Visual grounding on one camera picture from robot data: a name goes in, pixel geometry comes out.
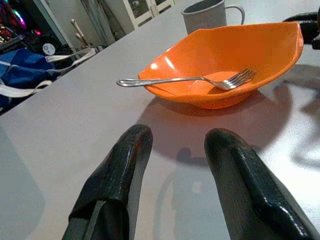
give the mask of gray mug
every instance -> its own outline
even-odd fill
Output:
[[[203,0],[185,8],[181,14],[188,34],[197,29],[212,29],[227,25],[226,10],[236,8],[241,12],[241,25],[245,22],[245,10],[240,5],[225,6],[225,0]]]

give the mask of white table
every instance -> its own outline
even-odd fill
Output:
[[[142,183],[136,239],[227,240],[205,134],[227,128],[254,145],[320,231],[320,51],[305,46],[278,81],[236,106],[204,110],[115,80],[139,71],[186,35],[178,3],[0,117],[0,239],[61,239],[80,190],[118,137],[147,124],[153,150]],[[318,0],[227,0],[246,23],[280,22]],[[228,11],[230,23],[240,14]]]

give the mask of orange bowl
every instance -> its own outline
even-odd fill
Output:
[[[289,70],[301,56],[303,46],[297,22],[199,29],[158,56],[138,77],[167,79],[219,73],[219,80],[223,80],[245,68],[254,70],[252,81],[229,91],[201,80],[145,87],[170,101],[205,109],[227,108]]]

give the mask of cabinet door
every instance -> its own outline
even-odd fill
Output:
[[[135,29],[154,17],[149,0],[123,0],[123,3]]]
[[[151,2],[155,9],[157,9],[157,14],[162,14],[165,10],[175,5],[174,0],[151,0]]]

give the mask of mug handle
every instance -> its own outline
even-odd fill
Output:
[[[245,17],[246,17],[246,13],[245,13],[245,10],[242,6],[240,5],[229,5],[229,6],[225,6],[224,9],[238,9],[241,13],[241,17],[242,17],[242,20],[241,20],[241,25],[243,25],[245,23]]]

